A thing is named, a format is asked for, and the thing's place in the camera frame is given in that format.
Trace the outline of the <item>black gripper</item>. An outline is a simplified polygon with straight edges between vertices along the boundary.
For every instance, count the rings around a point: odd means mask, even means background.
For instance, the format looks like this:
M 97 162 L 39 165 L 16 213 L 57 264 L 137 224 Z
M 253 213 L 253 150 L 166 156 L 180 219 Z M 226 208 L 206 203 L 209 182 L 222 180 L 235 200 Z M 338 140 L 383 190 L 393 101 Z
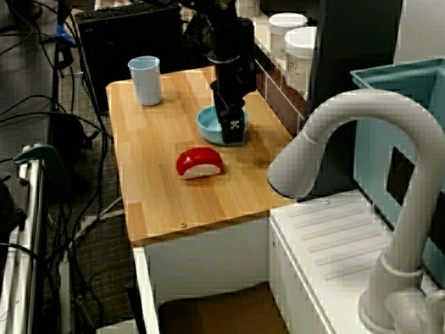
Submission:
M 216 115 L 225 144 L 244 142 L 244 97 L 256 90 L 255 67 L 251 57 L 213 61 L 216 80 L 211 84 Z

